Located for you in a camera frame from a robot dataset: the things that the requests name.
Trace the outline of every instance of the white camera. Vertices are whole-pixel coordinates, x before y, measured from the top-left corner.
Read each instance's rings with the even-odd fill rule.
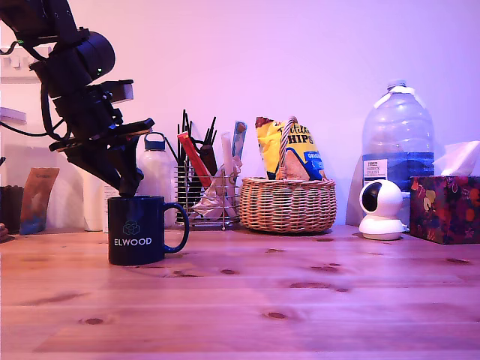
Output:
[[[388,180],[375,180],[360,192],[360,206],[367,215],[358,228],[365,238],[399,239],[405,226],[396,217],[402,206],[400,188]]]

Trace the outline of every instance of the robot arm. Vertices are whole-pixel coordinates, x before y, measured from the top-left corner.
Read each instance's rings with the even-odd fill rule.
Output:
[[[121,101],[132,80],[90,85],[109,73],[115,53],[109,41],[75,25],[67,0],[1,0],[0,20],[15,33],[18,44],[36,62],[30,65],[41,81],[43,125],[56,142],[51,151],[65,152],[72,164],[102,179],[122,196],[133,196],[143,179],[137,169],[139,136],[152,130],[153,120],[123,124],[112,102]],[[56,43],[48,58],[35,47]],[[49,97],[67,124],[67,133],[54,132]]]

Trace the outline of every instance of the tissue box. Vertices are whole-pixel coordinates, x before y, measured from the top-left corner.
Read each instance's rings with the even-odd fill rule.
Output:
[[[410,235],[439,244],[480,243],[480,177],[415,176]]]

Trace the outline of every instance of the chip bag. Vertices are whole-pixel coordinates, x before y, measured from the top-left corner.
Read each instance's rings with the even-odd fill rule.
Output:
[[[286,122],[258,117],[255,121],[260,154],[270,180],[278,174],[280,142]],[[326,179],[323,162],[315,146],[314,138],[305,126],[295,123],[290,128],[285,154],[287,179]]]

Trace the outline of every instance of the cable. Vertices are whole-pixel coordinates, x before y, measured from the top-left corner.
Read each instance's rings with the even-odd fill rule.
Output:
[[[14,51],[14,48],[15,48],[15,45],[19,44],[18,41],[14,41],[11,45],[10,45],[10,49],[8,49],[6,52],[3,52],[0,50],[0,55],[10,55],[13,51]]]
[[[52,126],[52,118],[50,117],[50,104],[48,100],[48,83],[42,82],[42,86],[40,88],[40,103],[42,108],[42,119],[43,119],[43,127],[45,128],[46,134],[54,140],[62,141],[68,140],[71,134],[71,126],[67,124],[67,132],[63,137],[60,137],[57,133],[55,133],[55,129]]]
[[[64,119],[60,120],[52,129],[55,130],[64,121],[65,121]],[[6,127],[8,130],[11,130],[15,133],[26,135],[27,137],[45,137],[46,135],[48,135],[48,133],[27,133],[25,131],[16,129],[15,127],[11,127],[10,125],[5,124],[3,121],[0,121],[0,125]]]

